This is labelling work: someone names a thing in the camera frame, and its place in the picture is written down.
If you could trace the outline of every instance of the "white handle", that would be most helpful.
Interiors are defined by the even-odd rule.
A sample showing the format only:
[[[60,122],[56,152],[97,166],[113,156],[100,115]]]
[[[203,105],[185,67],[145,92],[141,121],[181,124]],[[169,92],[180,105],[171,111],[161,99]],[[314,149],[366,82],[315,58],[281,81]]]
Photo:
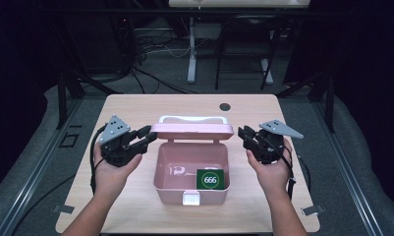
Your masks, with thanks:
[[[228,124],[227,118],[223,116],[170,116],[170,115],[161,116],[159,118],[159,123],[163,123],[166,118],[175,118],[175,119],[181,119],[181,120],[193,121],[193,122],[211,120],[211,119],[220,119],[222,120],[223,124]]]

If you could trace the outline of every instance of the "wooden tabletop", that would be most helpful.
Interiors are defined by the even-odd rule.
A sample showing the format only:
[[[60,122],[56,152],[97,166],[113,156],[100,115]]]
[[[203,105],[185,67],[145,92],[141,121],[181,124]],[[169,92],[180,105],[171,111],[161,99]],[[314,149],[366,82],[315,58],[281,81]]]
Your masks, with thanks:
[[[220,104],[231,106],[222,111]],[[132,129],[157,123],[163,115],[224,116],[235,135],[225,144],[229,151],[230,188],[223,205],[176,206],[163,204],[153,185],[157,152],[164,140],[148,147],[141,164],[127,180],[126,187],[111,208],[102,232],[105,233],[259,233],[271,232],[269,206],[253,169],[247,162],[238,127],[274,119],[285,123],[276,96],[269,94],[119,94],[110,95],[102,108],[93,134],[116,114]],[[65,202],[75,207],[61,212],[56,230],[63,232],[92,197],[89,186],[89,146]],[[305,216],[302,207],[312,206],[300,164],[294,158],[297,184],[293,205],[308,232],[319,229],[317,216]]]
[[[307,8],[310,0],[169,0],[170,7],[187,8]]]

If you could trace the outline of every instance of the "box latch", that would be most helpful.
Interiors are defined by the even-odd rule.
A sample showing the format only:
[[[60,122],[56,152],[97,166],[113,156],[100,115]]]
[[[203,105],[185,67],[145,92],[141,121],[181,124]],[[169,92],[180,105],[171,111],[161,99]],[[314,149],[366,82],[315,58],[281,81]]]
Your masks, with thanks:
[[[182,197],[184,206],[199,206],[200,194],[197,190],[186,190]]]

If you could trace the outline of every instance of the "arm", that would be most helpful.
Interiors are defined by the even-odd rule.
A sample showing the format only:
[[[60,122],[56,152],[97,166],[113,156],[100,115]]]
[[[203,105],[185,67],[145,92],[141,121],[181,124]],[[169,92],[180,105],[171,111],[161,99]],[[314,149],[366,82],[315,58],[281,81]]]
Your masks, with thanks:
[[[94,164],[102,159],[100,144],[94,147]],[[95,194],[62,235],[99,235],[108,211],[126,185],[127,177],[138,167],[141,154],[127,165],[116,167],[103,160],[95,169]]]
[[[287,140],[284,140],[284,145],[292,151],[291,145]],[[289,152],[285,150],[283,155],[290,162]],[[285,162],[279,159],[277,163],[263,165],[255,159],[250,150],[247,150],[247,156],[249,164],[257,174],[258,183],[269,203],[273,234],[276,236],[307,235],[307,231],[298,218],[286,192],[289,170]]]

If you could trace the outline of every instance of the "person's left hand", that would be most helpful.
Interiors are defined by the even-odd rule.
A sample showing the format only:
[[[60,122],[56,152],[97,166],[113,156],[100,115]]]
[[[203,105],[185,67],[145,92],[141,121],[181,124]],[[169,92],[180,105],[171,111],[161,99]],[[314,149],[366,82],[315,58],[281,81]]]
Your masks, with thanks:
[[[113,204],[123,191],[127,177],[141,163],[141,154],[137,154],[127,165],[117,167],[102,160],[101,144],[94,146],[94,166],[95,169],[95,194],[96,198],[101,198],[109,204]]]

